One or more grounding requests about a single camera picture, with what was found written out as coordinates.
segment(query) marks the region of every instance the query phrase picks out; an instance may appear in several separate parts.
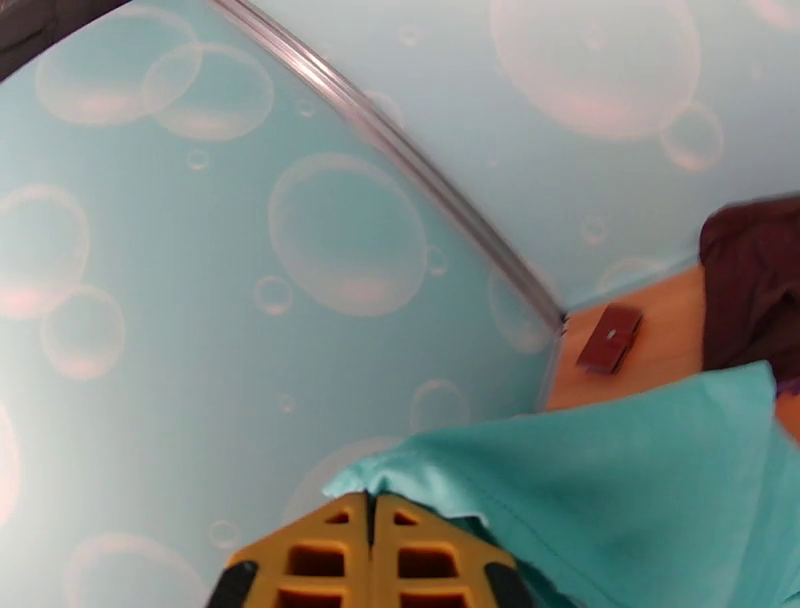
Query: turquoise fabric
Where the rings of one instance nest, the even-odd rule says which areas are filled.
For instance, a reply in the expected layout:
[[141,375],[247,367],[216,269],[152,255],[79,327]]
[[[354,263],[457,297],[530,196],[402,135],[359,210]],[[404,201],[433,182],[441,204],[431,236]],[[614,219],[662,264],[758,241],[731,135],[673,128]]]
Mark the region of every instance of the turquoise fabric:
[[420,434],[325,493],[476,516],[526,572],[590,608],[777,608],[800,591],[800,450],[773,418],[774,390],[758,363]]

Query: wooden shelf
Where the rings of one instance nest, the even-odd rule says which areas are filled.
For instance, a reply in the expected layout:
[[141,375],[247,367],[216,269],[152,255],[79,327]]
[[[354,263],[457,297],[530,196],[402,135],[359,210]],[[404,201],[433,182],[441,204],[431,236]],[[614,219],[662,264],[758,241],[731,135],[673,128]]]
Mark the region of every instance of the wooden shelf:
[[[548,409],[618,399],[701,371],[705,316],[701,267],[615,301],[644,310],[639,337],[622,369],[615,376],[600,376],[575,367],[605,305],[571,315]],[[800,398],[781,397],[777,414],[800,439]]]

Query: light blue wall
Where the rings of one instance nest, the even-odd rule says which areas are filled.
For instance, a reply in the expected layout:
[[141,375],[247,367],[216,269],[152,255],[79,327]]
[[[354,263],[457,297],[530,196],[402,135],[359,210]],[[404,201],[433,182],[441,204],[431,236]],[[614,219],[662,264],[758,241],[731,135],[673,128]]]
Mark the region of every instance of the light blue wall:
[[196,608],[350,460],[541,406],[536,315],[205,5],[57,45],[0,134],[0,606]]
[[575,309],[800,189],[792,0],[253,0],[363,89]]

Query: red wallet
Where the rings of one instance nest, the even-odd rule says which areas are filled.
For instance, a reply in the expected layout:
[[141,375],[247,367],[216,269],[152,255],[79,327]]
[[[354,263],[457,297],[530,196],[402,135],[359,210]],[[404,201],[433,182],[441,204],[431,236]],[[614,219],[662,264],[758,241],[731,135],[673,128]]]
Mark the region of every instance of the red wallet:
[[597,374],[615,374],[633,346],[644,315],[638,308],[610,304],[604,311],[576,365]]

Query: maroon clothing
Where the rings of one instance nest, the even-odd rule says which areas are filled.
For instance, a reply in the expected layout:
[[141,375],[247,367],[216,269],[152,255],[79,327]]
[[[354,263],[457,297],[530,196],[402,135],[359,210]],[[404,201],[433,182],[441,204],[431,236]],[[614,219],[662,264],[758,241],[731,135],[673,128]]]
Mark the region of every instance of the maroon clothing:
[[703,369],[766,359],[800,378],[800,194],[728,205],[700,234],[705,267]]

